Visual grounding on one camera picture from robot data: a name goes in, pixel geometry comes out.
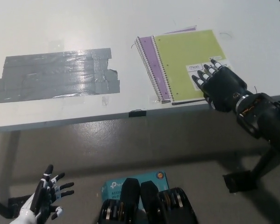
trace concrete floor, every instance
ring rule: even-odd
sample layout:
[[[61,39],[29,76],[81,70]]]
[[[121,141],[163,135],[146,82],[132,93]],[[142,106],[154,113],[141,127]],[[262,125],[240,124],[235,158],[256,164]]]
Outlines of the concrete floor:
[[[75,182],[75,194],[56,202],[64,214],[47,223],[94,224],[106,180],[164,169],[169,186],[185,190],[202,224],[280,223],[280,165],[252,192],[230,194],[222,178],[251,169],[267,149],[232,114],[218,112],[0,133],[0,200],[34,192],[52,163],[55,174],[66,172],[61,183]],[[0,224],[9,222],[0,217]]]

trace notebook spiral binding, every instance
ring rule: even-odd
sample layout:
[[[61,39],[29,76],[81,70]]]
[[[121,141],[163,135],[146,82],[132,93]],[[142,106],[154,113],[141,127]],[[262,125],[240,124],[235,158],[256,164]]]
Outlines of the notebook spiral binding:
[[[154,91],[157,94],[158,100],[160,102],[163,102],[164,98],[163,98],[163,96],[161,94],[161,91],[160,91],[160,88],[158,86],[157,80],[155,79],[155,77],[153,75],[153,71],[152,71],[152,69],[151,69],[151,67],[150,67],[150,65],[148,63],[148,59],[146,57],[145,51],[143,50],[143,47],[142,47],[142,44],[140,42],[140,38],[139,37],[137,37],[137,39],[135,41],[135,45],[136,45],[136,47],[137,47],[137,49],[139,51],[139,54],[141,56],[141,59],[142,59],[144,65],[145,65],[146,71],[147,71],[149,79],[150,79],[150,81],[151,81],[151,83],[152,83],[152,85],[154,87]]]
[[[173,102],[174,101],[174,96],[172,94],[172,91],[171,91],[171,88],[170,88],[170,85],[169,85],[169,81],[168,81],[168,77],[166,76],[165,67],[164,67],[164,64],[163,64],[163,62],[161,60],[161,56],[160,56],[160,53],[158,51],[158,47],[157,47],[157,44],[155,42],[154,36],[151,36],[151,39],[153,41],[154,50],[155,50],[155,52],[157,54],[158,62],[159,62],[160,68],[161,68],[161,72],[162,72],[163,78],[165,80],[165,85],[166,85],[167,91],[169,92],[170,100],[171,100],[171,102]]]

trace cardboard box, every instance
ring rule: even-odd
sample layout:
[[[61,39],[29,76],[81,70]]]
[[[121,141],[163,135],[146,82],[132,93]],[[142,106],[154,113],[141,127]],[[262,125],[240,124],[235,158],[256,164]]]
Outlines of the cardboard box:
[[[145,174],[128,176],[128,177],[138,179],[140,185],[143,182],[152,181],[158,187],[159,191],[169,189],[166,174],[164,171],[154,171],[151,173],[145,173]],[[121,193],[121,186],[122,186],[123,182],[126,180],[126,178],[128,178],[128,177],[106,181],[106,183],[102,187],[103,201],[105,201],[106,199],[119,200],[120,193]],[[143,210],[141,198],[140,198],[140,202],[139,202],[139,209]]]

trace spiral notebook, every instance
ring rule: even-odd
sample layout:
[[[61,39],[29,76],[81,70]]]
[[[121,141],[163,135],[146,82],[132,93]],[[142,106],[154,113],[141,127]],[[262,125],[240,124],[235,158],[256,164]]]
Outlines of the spiral notebook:
[[[212,30],[152,36],[155,51],[173,105],[204,100],[191,76],[210,58],[227,63]]]
[[[196,30],[196,26],[184,28],[182,30],[173,31],[171,33],[187,32]],[[170,97],[163,79],[162,71],[158,62],[154,45],[150,36],[137,37],[135,41],[141,59],[145,65],[150,81],[157,94],[158,100],[162,103],[170,102]]]

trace white table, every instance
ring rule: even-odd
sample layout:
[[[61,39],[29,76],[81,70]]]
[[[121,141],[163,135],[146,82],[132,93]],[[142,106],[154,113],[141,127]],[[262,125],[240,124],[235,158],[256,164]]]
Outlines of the white table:
[[[135,47],[137,36],[197,25],[213,29],[249,90],[280,99],[278,0],[0,1],[0,78],[6,56],[111,48],[120,93],[0,104],[0,132],[206,108],[156,96]]]

